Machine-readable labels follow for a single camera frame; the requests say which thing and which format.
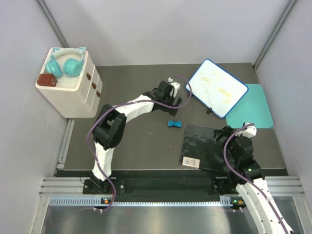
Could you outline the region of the blue whiteboard eraser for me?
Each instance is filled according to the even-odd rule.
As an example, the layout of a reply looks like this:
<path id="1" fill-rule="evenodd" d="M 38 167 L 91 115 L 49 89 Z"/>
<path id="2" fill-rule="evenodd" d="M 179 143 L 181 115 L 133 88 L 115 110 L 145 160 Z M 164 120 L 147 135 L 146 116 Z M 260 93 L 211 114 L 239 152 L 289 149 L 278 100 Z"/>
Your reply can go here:
<path id="1" fill-rule="evenodd" d="M 172 127 L 181 128 L 182 122 L 181 121 L 175 121 L 175 120 L 169 120 L 167 126 L 169 128 L 172 128 Z"/>

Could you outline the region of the blue framed whiteboard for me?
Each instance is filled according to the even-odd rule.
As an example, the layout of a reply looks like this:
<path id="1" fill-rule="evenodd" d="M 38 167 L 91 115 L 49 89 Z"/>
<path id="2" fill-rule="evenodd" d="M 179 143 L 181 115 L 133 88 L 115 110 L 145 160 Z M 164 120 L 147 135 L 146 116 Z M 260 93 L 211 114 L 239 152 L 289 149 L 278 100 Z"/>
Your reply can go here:
<path id="1" fill-rule="evenodd" d="M 246 84 L 210 59 L 202 62 L 186 89 L 220 118 L 224 118 L 249 90 Z"/>

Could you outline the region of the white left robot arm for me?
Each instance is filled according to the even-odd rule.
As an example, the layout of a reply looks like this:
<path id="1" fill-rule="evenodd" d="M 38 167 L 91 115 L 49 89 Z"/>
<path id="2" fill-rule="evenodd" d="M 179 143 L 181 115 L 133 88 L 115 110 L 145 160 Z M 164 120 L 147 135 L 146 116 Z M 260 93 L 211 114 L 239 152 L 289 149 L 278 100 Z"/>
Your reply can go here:
<path id="1" fill-rule="evenodd" d="M 99 193 L 106 193 L 110 189 L 111 182 L 107 178 L 112 173 L 113 152 L 123 138 L 125 125 L 130 120 L 155 110 L 175 116 L 182 103 L 182 98 L 176 98 L 180 87 L 180 83 L 169 79 L 123 105 L 106 104 L 102 107 L 92 131 L 88 133 L 93 135 L 96 148 L 92 177 L 95 179 L 93 186 Z"/>

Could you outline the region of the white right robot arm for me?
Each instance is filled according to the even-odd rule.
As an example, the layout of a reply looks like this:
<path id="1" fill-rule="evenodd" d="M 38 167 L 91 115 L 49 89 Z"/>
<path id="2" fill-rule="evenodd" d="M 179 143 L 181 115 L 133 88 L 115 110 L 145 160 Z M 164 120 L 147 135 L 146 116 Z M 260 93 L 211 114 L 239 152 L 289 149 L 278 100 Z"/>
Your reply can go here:
<path id="1" fill-rule="evenodd" d="M 226 126 L 214 131 L 214 140 L 221 145 L 229 169 L 228 188 L 241 196 L 259 234 L 293 234 L 293 228 L 278 209 L 262 169 L 254 159 L 252 138 L 256 132 L 253 123 L 244 123 L 237 130 Z"/>

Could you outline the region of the black glossy sheet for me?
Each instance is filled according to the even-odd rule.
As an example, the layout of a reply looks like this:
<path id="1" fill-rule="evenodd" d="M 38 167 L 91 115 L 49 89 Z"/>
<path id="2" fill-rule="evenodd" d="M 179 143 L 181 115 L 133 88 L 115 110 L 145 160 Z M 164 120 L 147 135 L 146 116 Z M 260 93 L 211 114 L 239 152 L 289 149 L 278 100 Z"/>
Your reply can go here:
<path id="1" fill-rule="evenodd" d="M 227 174 L 223 149 L 226 138 L 218 140 L 219 129 L 187 124 L 181 147 L 179 164 L 193 169 Z"/>

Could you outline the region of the teal mat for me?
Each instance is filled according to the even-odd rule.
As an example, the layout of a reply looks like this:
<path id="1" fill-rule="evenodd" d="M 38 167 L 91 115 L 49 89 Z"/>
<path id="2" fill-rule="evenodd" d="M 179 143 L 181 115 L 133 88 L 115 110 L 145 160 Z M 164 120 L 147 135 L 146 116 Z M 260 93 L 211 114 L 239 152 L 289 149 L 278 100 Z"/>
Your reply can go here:
<path id="1" fill-rule="evenodd" d="M 254 123 L 256 128 L 273 127 L 272 115 L 264 90 L 259 84 L 247 84 L 248 91 L 226 115 L 226 122 L 232 128 L 240 128 L 243 123 Z"/>

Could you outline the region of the white drawer cabinet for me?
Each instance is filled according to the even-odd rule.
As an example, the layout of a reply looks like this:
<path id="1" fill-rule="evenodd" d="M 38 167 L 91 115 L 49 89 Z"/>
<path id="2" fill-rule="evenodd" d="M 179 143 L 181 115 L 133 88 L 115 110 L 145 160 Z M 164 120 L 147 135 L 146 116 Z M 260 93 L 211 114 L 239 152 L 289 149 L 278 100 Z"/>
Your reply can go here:
<path id="1" fill-rule="evenodd" d="M 49 50 L 44 65 L 39 73 L 46 74 L 45 64 L 49 60 L 52 48 Z M 57 58 L 60 68 L 69 58 L 80 60 L 77 54 L 63 55 Z M 81 73 L 76 77 L 63 75 L 57 78 L 55 87 L 35 87 L 55 107 L 64 118 L 95 117 L 102 92 L 102 80 L 87 50 L 84 52 L 84 64 Z"/>

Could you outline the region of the teal cat ear headphones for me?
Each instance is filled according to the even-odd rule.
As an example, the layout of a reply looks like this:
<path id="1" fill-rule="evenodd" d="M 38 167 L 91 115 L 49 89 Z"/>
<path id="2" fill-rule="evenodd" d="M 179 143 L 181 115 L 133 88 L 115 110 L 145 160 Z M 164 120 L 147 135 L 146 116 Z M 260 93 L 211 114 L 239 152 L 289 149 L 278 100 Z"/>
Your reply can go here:
<path id="1" fill-rule="evenodd" d="M 83 68 L 85 50 L 86 50 L 85 46 L 79 48 L 53 47 L 49 60 L 45 64 L 46 72 L 52 74 L 55 78 L 60 78 L 64 74 L 69 77 L 78 76 Z M 63 68 L 61 69 L 57 62 L 57 58 L 69 54 L 77 54 L 80 55 L 81 58 L 80 60 L 74 58 L 67 59 L 63 65 Z"/>

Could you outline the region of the brown leather pouch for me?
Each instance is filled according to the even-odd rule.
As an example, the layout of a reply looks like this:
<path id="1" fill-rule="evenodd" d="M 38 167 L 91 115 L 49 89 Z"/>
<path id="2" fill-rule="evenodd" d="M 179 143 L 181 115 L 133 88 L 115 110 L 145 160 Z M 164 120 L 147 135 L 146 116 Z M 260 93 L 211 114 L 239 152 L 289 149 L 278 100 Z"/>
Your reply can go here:
<path id="1" fill-rule="evenodd" d="M 37 84 L 39 86 L 55 87 L 58 80 L 53 74 L 40 74 L 37 79 Z"/>

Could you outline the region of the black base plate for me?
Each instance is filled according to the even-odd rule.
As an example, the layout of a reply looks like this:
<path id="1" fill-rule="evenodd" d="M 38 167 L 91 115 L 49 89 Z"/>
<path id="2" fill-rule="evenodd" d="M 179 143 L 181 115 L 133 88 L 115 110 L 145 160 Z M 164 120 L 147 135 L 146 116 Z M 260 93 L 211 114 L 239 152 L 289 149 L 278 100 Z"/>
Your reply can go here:
<path id="1" fill-rule="evenodd" d="M 113 178 L 118 195 L 143 191 L 201 191 L 206 194 L 235 194 L 226 178 L 209 177 L 130 177 Z"/>

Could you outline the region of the aluminium frame rail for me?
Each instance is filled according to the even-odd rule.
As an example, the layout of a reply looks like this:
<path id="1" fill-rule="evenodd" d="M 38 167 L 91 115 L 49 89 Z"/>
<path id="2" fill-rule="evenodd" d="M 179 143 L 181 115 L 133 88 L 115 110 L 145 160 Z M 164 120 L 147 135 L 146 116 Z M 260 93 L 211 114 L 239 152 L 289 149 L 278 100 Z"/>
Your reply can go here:
<path id="1" fill-rule="evenodd" d="M 75 196 L 81 195 L 87 177 L 47 177 L 43 179 L 39 195 Z"/>

